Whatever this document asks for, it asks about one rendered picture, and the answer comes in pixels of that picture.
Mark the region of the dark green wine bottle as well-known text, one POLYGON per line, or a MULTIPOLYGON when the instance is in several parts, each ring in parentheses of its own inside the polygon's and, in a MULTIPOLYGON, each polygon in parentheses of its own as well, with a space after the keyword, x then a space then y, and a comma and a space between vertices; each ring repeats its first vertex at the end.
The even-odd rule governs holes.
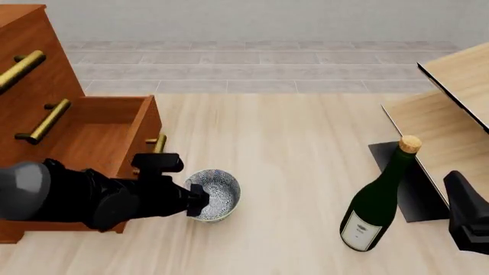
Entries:
POLYGON ((403 136, 380 176, 355 194, 339 226, 348 247, 370 251, 382 238, 397 212, 398 186, 421 146, 418 137, 403 136))

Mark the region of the wooden cabinet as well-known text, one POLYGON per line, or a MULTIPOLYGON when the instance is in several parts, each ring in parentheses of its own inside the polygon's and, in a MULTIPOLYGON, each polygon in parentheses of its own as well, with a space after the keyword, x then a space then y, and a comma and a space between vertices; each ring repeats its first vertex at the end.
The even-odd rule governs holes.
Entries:
POLYGON ((155 98, 85 95, 45 8, 0 5, 0 167, 52 158, 135 178, 134 155, 166 142, 155 98))

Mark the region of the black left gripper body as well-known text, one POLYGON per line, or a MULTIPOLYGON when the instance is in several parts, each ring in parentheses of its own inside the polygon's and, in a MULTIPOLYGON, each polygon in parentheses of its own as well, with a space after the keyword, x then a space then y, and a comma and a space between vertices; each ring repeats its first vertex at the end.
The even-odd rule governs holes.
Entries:
POLYGON ((202 210, 209 204, 209 194, 204 191, 202 185, 191 184, 187 198, 187 217, 198 217, 202 210))

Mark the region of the blue white patterned bowl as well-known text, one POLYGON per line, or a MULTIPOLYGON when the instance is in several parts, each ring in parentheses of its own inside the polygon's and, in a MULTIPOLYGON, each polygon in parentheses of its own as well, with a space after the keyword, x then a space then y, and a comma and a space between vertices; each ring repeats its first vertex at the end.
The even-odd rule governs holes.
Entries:
POLYGON ((207 169, 194 173, 183 184, 200 185, 209 194, 209 204, 199 215, 191 217, 198 222, 216 223, 226 219, 236 209, 241 196, 238 181, 228 172, 219 169, 207 169))

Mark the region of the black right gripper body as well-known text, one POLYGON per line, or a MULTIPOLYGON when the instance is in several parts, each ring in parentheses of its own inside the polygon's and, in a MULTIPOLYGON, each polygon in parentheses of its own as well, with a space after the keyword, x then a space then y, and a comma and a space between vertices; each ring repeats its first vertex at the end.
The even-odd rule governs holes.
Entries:
POLYGON ((489 212, 470 218, 450 209, 449 233, 460 251, 489 254, 489 212))

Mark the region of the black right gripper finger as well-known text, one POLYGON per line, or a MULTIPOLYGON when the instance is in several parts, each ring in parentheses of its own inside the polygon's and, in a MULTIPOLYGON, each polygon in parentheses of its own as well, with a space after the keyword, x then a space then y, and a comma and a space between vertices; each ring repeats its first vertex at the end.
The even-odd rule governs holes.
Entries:
POLYGON ((459 171, 453 170, 443 179, 449 199, 451 220, 457 225, 483 225, 483 198, 459 171))

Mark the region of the open wooden drawer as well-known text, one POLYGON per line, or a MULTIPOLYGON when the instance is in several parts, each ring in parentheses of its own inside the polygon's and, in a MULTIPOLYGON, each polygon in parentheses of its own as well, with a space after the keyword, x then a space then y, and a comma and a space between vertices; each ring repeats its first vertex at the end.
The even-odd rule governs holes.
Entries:
POLYGON ((41 141, 51 182, 65 184, 70 197, 77 187, 68 170, 94 169, 108 178, 134 179, 135 154, 148 153, 148 139, 160 134, 162 123, 152 95, 143 97, 82 97, 41 141))

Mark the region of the pale wooden wine rack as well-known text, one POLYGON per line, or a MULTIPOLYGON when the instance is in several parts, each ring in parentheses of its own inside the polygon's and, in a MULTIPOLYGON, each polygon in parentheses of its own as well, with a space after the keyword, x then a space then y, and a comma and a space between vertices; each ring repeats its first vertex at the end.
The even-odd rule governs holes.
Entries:
POLYGON ((436 88, 381 105, 398 134, 423 142, 398 191, 408 223, 448 219, 453 170, 489 201, 489 42, 418 68, 436 88))

